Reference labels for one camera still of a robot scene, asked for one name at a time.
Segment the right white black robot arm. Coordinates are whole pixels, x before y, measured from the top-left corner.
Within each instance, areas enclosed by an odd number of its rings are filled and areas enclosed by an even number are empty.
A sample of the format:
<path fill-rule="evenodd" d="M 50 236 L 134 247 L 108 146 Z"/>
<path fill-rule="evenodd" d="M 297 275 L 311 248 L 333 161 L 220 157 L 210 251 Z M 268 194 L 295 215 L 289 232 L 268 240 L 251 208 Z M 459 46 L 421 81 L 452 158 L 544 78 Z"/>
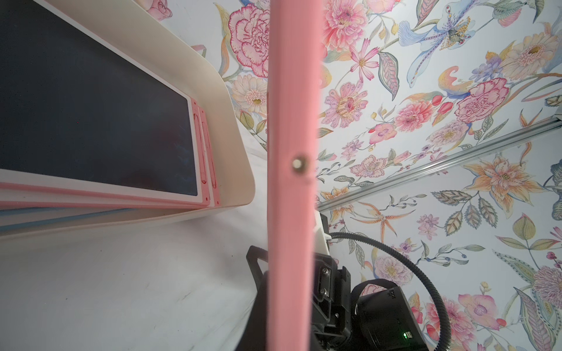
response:
<path fill-rule="evenodd" d="M 351 291 L 352 350 L 427 350 L 402 289 L 373 279 Z"/>

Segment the cream plastic storage box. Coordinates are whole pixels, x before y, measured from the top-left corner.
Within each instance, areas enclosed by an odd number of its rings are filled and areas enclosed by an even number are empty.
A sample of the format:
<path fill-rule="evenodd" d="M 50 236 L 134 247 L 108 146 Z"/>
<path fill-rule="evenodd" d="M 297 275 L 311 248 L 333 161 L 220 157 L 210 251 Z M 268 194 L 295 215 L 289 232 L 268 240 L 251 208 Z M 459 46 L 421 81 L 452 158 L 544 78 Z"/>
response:
<path fill-rule="evenodd" d="M 231 98 L 218 72 L 202 55 L 134 1 L 41 1 L 41 5 L 108 41 L 203 105 L 215 156 L 220 205 L 194 211 L 132 209 L 95 214 L 61 224 L 8 230 L 1 234 L 2 243 L 43 235 L 144 230 L 251 203 L 256 185 Z"/>

